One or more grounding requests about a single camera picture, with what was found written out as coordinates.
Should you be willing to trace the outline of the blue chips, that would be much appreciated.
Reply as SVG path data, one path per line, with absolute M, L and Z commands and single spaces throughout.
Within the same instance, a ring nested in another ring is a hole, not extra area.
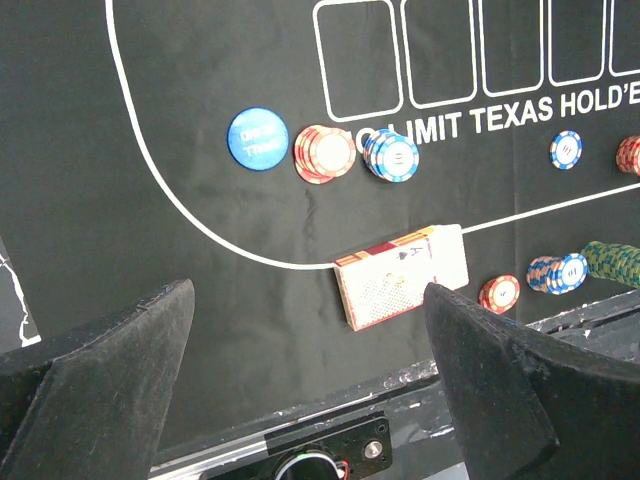
M 420 163 L 416 144 L 389 129 L 374 131 L 365 140 L 363 158 L 374 175 L 391 183 L 411 179 Z
M 549 147 L 550 162 L 559 170 L 572 169 L 579 162 L 582 151 L 582 138 L 576 131 L 561 131 L 551 141 Z

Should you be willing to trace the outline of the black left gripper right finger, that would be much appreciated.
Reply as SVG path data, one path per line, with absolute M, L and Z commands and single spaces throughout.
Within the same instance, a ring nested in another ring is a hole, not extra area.
M 431 349 L 472 479 L 636 479 L 639 367 L 424 292 Z

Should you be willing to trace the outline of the red chips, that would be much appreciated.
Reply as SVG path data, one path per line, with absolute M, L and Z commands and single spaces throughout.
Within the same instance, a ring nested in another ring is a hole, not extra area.
M 348 173 L 356 153 L 350 133 L 335 127 L 311 125 L 295 139 L 294 166 L 307 183 L 322 185 Z
M 625 138 L 616 151 L 616 165 L 623 173 L 640 175 L 640 136 L 634 135 Z

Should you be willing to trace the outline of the red poker chip stack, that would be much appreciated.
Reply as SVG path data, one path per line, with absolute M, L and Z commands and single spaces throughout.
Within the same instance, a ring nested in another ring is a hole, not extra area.
M 513 275 L 501 275 L 489 280 L 480 290 L 479 304 L 496 314 L 513 308 L 520 296 L 520 283 Z

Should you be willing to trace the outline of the blue small blind button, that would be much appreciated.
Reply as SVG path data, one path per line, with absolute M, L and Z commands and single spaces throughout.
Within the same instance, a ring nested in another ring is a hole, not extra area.
M 238 113 L 227 131 L 232 157 L 246 169 L 266 171 L 278 166 L 289 150 L 289 132 L 273 110 L 252 107 Z

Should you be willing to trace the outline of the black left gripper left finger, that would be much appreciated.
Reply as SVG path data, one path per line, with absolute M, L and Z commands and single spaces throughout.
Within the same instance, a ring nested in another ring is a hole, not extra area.
M 195 311 L 188 280 L 1 356 L 4 479 L 146 479 Z

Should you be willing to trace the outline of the blue poker chip stack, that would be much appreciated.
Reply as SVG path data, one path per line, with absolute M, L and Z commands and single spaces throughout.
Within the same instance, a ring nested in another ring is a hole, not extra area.
M 534 291 L 563 295 L 580 287 L 588 275 L 588 263 L 580 253 L 539 256 L 527 269 L 526 281 Z

